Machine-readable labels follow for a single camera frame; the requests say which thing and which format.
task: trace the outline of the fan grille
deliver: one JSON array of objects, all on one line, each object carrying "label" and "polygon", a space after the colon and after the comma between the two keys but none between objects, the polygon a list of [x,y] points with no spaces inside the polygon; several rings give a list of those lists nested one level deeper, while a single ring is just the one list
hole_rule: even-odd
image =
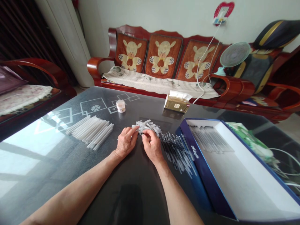
[{"label": "fan grille", "polygon": [[236,66],[247,58],[250,50],[250,45],[246,42],[235,43],[222,53],[220,63],[224,67]]}]

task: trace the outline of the wall outlet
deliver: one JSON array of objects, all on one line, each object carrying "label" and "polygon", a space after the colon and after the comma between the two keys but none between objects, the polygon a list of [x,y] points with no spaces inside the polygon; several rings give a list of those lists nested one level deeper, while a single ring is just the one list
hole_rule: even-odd
[{"label": "wall outlet", "polygon": [[229,10],[229,6],[223,6],[221,9],[220,9],[220,12],[218,14],[218,18],[223,18],[225,17],[226,13],[228,12]]},{"label": "wall outlet", "polygon": [[223,6],[220,9],[220,12],[217,17],[213,19],[213,24],[218,25],[218,24],[225,24],[227,17],[225,17],[226,13],[228,12],[229,7],[228,6]]}]

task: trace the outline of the white fan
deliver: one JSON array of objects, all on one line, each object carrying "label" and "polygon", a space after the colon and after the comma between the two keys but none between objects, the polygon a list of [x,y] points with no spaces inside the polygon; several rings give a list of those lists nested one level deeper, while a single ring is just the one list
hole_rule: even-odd
[{"label": "white fan", "polygon": [[233,67],[242,63],[248,57],[250,52],[251,48],[247,42],[238,42],[230,45],[220,57],[220,63],[223,67],[219,67],[215,74],[225,76],[225,67]]}]

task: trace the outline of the cardboard box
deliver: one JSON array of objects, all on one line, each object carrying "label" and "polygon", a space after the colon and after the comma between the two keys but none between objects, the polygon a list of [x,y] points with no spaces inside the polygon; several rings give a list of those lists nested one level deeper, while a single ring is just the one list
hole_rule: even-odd
[{"label": "cardboard box", "polygon": [[[189,125],[214,127],[234,151],[201,149]],[[300,219],[300,198],[225,122],[187,118],[180,128],[216,213],[252,222]]]},{"label": "cardboard box", "polygon": [[167,95],[164,108],[174,110],[180,113],[186,113],[188,108],[190,107],[190,102],[186,99],[178,98],[178,97],[170,97]]}]

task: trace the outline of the white wall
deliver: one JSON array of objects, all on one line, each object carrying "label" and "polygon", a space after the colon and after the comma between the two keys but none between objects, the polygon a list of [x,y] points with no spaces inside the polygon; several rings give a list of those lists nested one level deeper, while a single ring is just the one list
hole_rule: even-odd
[{"label": "white wall", "polygon": [[[92,57],[109,54],[108,28],[124,24],[142,26],[149,32],[177,31],[184,37],[213,36],[213,15],[223,0],[84,0],[79,11],[86,42]],[[225,44],[253,42],[271,22],[300,19],[300,0],[235,0],[228,23],[220,27],[216,38]],[[284,48],[291,52],[300,45],[300,36]],[[111,64],[101,65],[107,72]]]}]

